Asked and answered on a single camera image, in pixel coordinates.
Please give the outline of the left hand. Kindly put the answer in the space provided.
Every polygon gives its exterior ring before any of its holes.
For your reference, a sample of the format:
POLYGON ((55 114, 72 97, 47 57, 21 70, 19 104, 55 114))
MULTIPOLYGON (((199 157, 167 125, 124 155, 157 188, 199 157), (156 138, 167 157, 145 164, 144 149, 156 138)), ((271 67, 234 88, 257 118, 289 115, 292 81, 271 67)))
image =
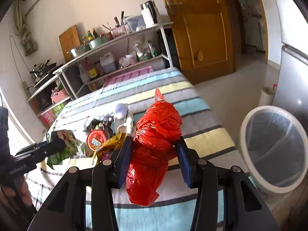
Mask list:
MULTIPOLYGON (((22 175, 20 178, 20 195, 23 203, 30 207, 32 206, 32 198, 30 191, 28 189, 28 184, 26 182, 25 176, 22 175)), ((7 186, 1 185, 1 203, 5 206, 10 207, 8 199, 12 199, 16 196, 16 193, 13 189, 7 186)))

